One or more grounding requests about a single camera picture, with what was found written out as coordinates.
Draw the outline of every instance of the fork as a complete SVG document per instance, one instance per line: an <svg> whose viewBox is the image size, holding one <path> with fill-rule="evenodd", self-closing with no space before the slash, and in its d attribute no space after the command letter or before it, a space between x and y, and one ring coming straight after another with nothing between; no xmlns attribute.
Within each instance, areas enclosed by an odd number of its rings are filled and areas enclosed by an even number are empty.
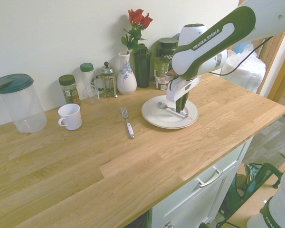
<svg viewBox="0 0 285 228"><path fill-rule="evenodd" d="M129 134L131 136L131 139L133 139L134 138L134 132L133 132L132 126L130 124L130 121L128 120L129 115L128 115L128 111L127 111L126 107L122 107L122 116L123 116L123 118L125 118L125 120L127 122Z"/></svg>

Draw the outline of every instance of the small glass cup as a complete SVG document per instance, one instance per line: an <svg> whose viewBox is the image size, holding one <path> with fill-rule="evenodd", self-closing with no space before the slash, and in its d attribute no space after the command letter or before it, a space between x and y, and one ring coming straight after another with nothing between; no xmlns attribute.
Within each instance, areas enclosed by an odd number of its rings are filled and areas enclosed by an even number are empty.
<svg viewBox="0 0 285 228"><path fill-rule="evenodd" d="M90 104L95 104L99 101L99 91L94 85L89 85L86 88L87 100Z"/></svg>

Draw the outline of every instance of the cabinet knob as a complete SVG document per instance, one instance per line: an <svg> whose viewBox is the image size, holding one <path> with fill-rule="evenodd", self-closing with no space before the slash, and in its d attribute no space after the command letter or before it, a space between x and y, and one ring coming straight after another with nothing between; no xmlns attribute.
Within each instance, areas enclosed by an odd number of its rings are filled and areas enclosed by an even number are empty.
<svg viewBox="0 0 285 228"><path fill-rule="evenodd" d="M174 226L170 225L170 222L167 222L167 224L165 225L165 227L174 228Z"/></svg>

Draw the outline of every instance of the drawer handle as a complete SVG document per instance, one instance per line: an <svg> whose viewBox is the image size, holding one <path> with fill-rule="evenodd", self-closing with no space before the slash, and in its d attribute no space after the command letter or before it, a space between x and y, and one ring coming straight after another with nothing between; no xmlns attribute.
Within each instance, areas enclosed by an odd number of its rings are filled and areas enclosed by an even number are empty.
<svg viewBox="0 0 285 228"><path fill-rule="evenodd" d="M217 176L215 176L215 177L213 177L213 178L211 178L208 182L206 182L206 183L204 183L204 182L202 182L199 178L197 178L197 180L199 181L199 183L200 183L200 188L203 188L203 187L206 187L207 185L210 185L212 182L214 182L217 178L219 178L222 174L223 174L223 170L222 171L219 171L219 170L215 170L215 172L217 172L218 174L217 174Z"/></svg>

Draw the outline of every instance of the white mug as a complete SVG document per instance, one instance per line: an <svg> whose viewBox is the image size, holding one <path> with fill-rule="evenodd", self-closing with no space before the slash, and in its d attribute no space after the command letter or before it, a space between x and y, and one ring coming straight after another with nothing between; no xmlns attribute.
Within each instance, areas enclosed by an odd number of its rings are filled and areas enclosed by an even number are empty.
<svg viewBox="0 0 285 228"><path fill-rule="evenodd" d="M59 108L60 119L58 124L68 130L76 130L81 126L80 106L77 104L66 104Z"/></svg>

